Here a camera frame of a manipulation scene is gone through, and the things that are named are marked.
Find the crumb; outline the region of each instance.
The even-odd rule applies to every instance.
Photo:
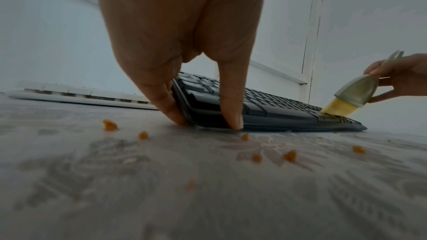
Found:
[[[138,135],[138,138],[139,138],[140,140],[146,140],[146,139],[148,139],[148,133],[147,133],[147,132],[141,132],[141,133]]]
[[[196,188],[196,182],[194,180],[188,181],[187,190],[194,190]]]
[[[104,130],[105,131],[115,131],[117,130],[117,124],[110,121],[110,120],[103,120],[102,121],[104,123]]]
[[[353,146],[353,151],[356,153],[366,153],[365,149],[361,146]]]
[[[297,159],[297,153],[296,153],[296,151],[291,151],[291,152],[283,155],[283,159],[287,160],[289,162],[295,162],[295,160]]]
[[[260,163],[262,161],[262,156],[261,155],[253,155],[252,161],[256,162],[256,163]]]

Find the pastry brush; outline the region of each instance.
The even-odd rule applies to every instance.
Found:
[[[395,51],[382,64],[401,58],[403,51]],[[337,116],[348,116],[359,108],[362,108],[375,94],[379,79],[365,74],[360,76],[335,93],[335,99],[321,112]]]

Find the white panel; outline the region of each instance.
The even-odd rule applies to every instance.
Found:
[[[257,67],[250,66],[246,87],[288,99],[298,100],[300,85]]]
[[[264,0],[252,59],[302,72],[311,0]]]
[[[324,107],[341,86],[397,49],[426,52],[425,3],[323,0],[310,103]],[[427,98],[405,97],[368,104],[352,117],[368,128],[426,136],[426,108]]]
[[[17,81],[139,93],[117,65],[98,6],[83,0],[0,0],[0,92]],[[183,70],[214,77],[199,56]]]

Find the hand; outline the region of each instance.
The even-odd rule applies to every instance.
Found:
[[[363,74],[379,78],[379,86],[392,86],[393,90],[373,97],[369,103],[399,96],[427,96],[427,54],[405,56],[382,64],[377,61]]]
[[[114,55],[162,113],[186,124],[170,91],[182,63],[204,52],[218,63],[221,112],[243,127],[250,55],[263,0],[99,0]]]

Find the white keyboard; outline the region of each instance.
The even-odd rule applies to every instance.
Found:
[[[143,95],[32,81],[20,81],[16,84],[16,88],[19,88],[19,90],[6,92],[6,96],[18,99],[157,110]]]

